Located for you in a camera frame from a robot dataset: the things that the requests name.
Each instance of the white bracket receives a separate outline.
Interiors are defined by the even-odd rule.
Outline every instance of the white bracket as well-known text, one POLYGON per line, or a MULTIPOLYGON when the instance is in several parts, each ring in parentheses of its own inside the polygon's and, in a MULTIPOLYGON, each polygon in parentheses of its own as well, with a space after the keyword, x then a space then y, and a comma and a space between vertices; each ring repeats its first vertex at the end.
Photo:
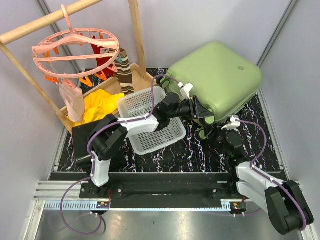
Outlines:
POLYGON ((128 131, 126 138, 129 138, 131 136, 141 134, 141 133, 152 133, 157 129, 159 125, 158 120, 153 115, 147 118, 148 115, 149 113, 143 116, 137 116, 137 117, 131 117, 131 118, 121 118, 121 117, 118 118, 118 121, 125 121, 125 123, 122 123, 121 125, 125 127, 128 131), (129 120, 141 119, 143 117, 145 118, 144 120, 127 122, 129 120))
POLYGON ((221 129, 236 129, 240 127, 239 117, 237 115, 231 115, 227 125, 224 125, 221 129))
MULTIPOLYGON (((262 171, 261 169, 256 168, 259 172, 270 176, 268 173, 262 171)), ((273 182, 270 182, 257 172, 253 171, 250 162, 246 161, 236 167, 236 175, 240 179, 236 183, 238 192, 251 199, 255 204, 262 208, 266 213, 268 213, 266 194, 265 190, 274 187, 276 185, 273 182)), ((283 183, 283 180, 274 178, 278 183, 283 183)))
POLYGON ((194 86, 191 83, 187 83, 186 85, 184 85, 181 90, 180 93, 183 97, 183 99, 190 99, 190 91, 194 86))

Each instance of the white plastic basket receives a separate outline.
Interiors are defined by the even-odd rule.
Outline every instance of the white plastic basket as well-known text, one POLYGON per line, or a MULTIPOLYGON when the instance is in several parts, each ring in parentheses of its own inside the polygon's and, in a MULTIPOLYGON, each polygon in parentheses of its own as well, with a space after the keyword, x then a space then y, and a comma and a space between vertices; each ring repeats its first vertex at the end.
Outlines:
MULTIPOLYGON (((153 87, 154 106, 165 97, 165 91, 159 87, 153 87)), ((151 88, 132 93, 118 100, 117 107, 122 118, 133 118, 150 112, 152 106, 151 88)), ((186 129, 179 117, 172 118, 169 126, 161 131, 144 132, 130 136, 129 140, 133 150, 138 155, 152 153, 165 148, 186 136, 186 129)))

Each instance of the black mount bracket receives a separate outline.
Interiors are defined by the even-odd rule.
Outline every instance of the black mount bracket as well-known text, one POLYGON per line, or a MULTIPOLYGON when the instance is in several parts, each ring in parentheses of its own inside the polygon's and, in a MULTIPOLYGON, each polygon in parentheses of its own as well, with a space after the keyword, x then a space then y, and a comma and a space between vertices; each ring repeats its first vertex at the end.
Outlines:
MULTIPOLYGON (((88 141, 102 128, 117 121, 118 119, 113 114, 105 116, 88 136, 88 141)), ((117 156, 121 146, 124 144, 127 134, 128 131, 124 126, 120 124, 112 126, 93 140, 91 150, 95 151, 100 161, 113 159, 117 156)))
MULTIPOLYGON (((301 207, 306 224, 314 222, 314 216, 306 202, 299 185, 290 180, 283 183, 283 187, 294 197, 301 207)), ((265 192, 269 219, 273 227, 282 235, 298 230, 303 225, 302 216, 297 207, 279 187, 269 187, 265 192)))
POLYGON ((170 119, 173 118, 185 117, 191 120, 204 119, 212 117, 214 114, 200 103, 196 95, 180 102, 179 95, 170 92, 155 106, 153 115, 159 122, 157 131, 160 131, 166 128, 170 123, 170 119))

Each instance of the wooden pole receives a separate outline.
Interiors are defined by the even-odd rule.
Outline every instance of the wooden pole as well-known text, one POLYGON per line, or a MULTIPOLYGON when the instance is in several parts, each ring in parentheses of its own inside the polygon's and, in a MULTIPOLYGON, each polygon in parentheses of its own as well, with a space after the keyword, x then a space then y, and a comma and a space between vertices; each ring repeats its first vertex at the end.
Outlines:
POLYGON ((140 75, 143 79, 147 79, 146 59, 144 51, 144 42, 142 38, 140 14, 138 7, 138 0, 129 0, 129 7, 131 13, 131 20, 134 32, 136 54, 138 56, 140 75))
MULTIPOLYGON (((80 0, 70 6, 67 6, 66 11, 70 16, 101 1, 102 0, 80 0)), ((54 24, 55 22, 60 21, 64 18, 65 16, 62 10, 55 11, 26 25, 20 26, 14 30, 2 34, 0 36, 0 41, 3 45, 7 45, 18 39, 23 38, 24 36, 34 33, 35 31, 43 29, 46 26, 54 24)))
POLYGON ((32 84, 32 86, 38 91, 38 93, 50 104, 55 110, 60 119, 68 121, 67 117, 60 111, 50 97, 42 90, 39 84, 33 79, 33 77, 27 72, 27 70, 21 65, 16 57, 10 52, 10 50, 0 42, 0 50, 7 56, 7 58, 15 65, 15 67, 25 76, 25 78, 32 84))

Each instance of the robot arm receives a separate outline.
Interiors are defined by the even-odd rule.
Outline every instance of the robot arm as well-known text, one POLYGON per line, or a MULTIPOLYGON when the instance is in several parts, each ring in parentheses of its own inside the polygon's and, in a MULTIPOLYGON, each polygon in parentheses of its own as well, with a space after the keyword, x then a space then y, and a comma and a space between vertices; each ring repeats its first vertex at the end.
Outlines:
POLYGON ((231 119, 227 127, 217 129, 214 133, 214 138, 220 142, 226 156, 226 168, 231 174, 229 194, 240 194, 256 203, 268 214, 273 227, 282 235, 301 229, 304 218, 306 225, 312 224, 314 217, 299 185, 292 180, 274 178, 251 165, 245 157, 241 136, 234 131, 223 130, 235 128, 234 122, 239 118, 232 116, 231 119))
POLYGON ((95 159, 92 160, 94 162, 94 175, 91 180, 98 188, 108 183, 111 160, 118 154, 120 147, 126 138, 140 133, 152 133, 156 131, 159 122, 153 115, 149 118, 147 118, 147 115, 148 114, 144 116, 145 120, 132 121, 134 119, 140 119, 141 116, 116 118, 112 114, 109 114, 92 131, 90 136, 93 136, 102 127, 111 123, 118 121, 125 122, 111 127, 96 137, 92 142, 92 152, 95 155, 95 159))

